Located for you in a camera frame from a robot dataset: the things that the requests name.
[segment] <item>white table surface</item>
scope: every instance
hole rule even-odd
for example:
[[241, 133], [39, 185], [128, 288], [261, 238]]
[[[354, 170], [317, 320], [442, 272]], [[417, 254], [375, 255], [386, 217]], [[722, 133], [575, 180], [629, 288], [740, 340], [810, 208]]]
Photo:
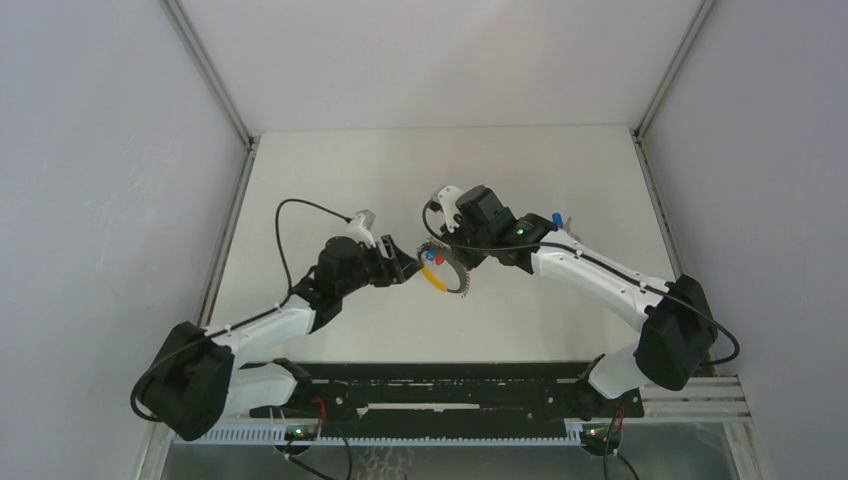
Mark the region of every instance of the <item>white table surface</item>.
[[[421, 208], [444, 184], [485, 184], [516, 217], [571, 216], [589, 247], [672, 278], [624, 126], [273, 132], [259, 144], [211, 323], [241, 320], [282, 298], [285, 277], [273, 216], [284, 198], [309, 199], [348, 215], [370, 209], [377, 214], [375, 236], [389, 233], [413, 254], [427, 238]], [[291, 205], [283, 209], [281, 226], [296, 282], [345, 225]], [[438, 292], [422, 275], [401, 286], [367, 287], [345, 298], [341, 314], [323, 329], [281, 343], [269, 355], [300, 361], [569, 361], [589, 360], [637, 338], [597, 301], [488, 259], [471, 272], [465, 298]]]

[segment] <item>circular saw blade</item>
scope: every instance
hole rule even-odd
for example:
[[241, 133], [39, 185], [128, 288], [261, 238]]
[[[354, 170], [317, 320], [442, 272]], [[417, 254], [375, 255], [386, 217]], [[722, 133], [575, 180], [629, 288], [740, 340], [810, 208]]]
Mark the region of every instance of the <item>circular saw blade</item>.
[[[453, 271], [456, 273], [457, 278], [459, 279], [459, 287], [458, 288], [448, 288], [444, 282], [442, 282], [436, 275], [433, 274], [432, 270], [427, 267], [427, 252], [433, 252], [436, 255], [441, 255], [442, 258], [445, 259], [445, 263], [453, 268]], [[471, 275], [468, 272], [468, 269], [460, 263], [459, 260], [454, 258], [453, 251], [451, 251], [450, 247], [444, 245], [441, 242], [438, 242], [434, 239], [429, 239], [426, 242], [422, 243], [420, 247], [418, 247], [418, 259], [424, 265], [421, 269], [421, 273], [424, 274], [424, 277], [430, 282], [431, 285], [436, 287], [439, 291], [452, 293], [455, 295], [465, 296], [468, 294], [468, 289], [471, 287]]]

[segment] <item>red wire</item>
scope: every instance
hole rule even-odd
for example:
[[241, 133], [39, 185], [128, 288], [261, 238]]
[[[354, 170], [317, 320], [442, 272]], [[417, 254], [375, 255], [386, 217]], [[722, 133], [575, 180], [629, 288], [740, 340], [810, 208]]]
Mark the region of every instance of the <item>red wire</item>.
[[618, 410], [618, 431], [620, 432], [624, 428], [624, 405]]
[[324, 421], [327, 419], [327, 405], [321, 397], [313, 398], [310, 403], [317, 403], [321, 405], [321, 418], [318, 419], [318, 425], [316, 427], [318, 430], [321, 430], [321, 427], [324, 426]]

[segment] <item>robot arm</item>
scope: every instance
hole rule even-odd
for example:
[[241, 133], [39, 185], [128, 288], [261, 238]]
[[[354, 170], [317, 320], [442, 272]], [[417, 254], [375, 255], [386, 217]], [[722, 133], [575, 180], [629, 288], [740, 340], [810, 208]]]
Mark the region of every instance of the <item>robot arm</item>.
[[578, 382], [586, 390], [579, 400], [586, 411], [591, 411], [592, 397], [618, 398], [651, 382], [682, 389], [715, 341], [713, 325], [695, 313], [710, 314], [703, 290], [689, 277], [666, 282], [642, 274], [592, 251], [539, 215], [516, 219], [482, 185], [468, 191], [442, 187], [426, 209], [444, 213], [442, 233], [430, 233], [450, 246], [468, 270], [491, 256], [503, 265], [564, 282], [640, 333], [638, 343], [595, 359]]
[[[207, 330], [183, 322], [174, 327], [133, 399], [187, 441], [199, 438], [228, 415], [286, 403], [298, 369], [273, 360], [273, 347], [315, 332], [342, 310], [342, 299], [373, 285], [405, 282], [421, 265], [398, 249], [391, 236], [378, 244], [370, 228], [374, 214], [361, 211], [343, 236], [327, 241], [318, 262], [286, 299], [259, 315]], [[247, 364], [265, 363], [258, 368]]]

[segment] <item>blue object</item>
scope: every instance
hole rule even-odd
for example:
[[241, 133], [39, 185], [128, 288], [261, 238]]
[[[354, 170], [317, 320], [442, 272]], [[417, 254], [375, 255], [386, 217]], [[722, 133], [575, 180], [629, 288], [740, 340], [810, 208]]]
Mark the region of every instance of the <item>blue object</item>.
[[559, 228], [560, 230], [565, 229], [565, 223], [562, 221], [562, 215], [555, 213], [555, 214], [551, 215], [551, 220], [554, 221], [557, 228]]

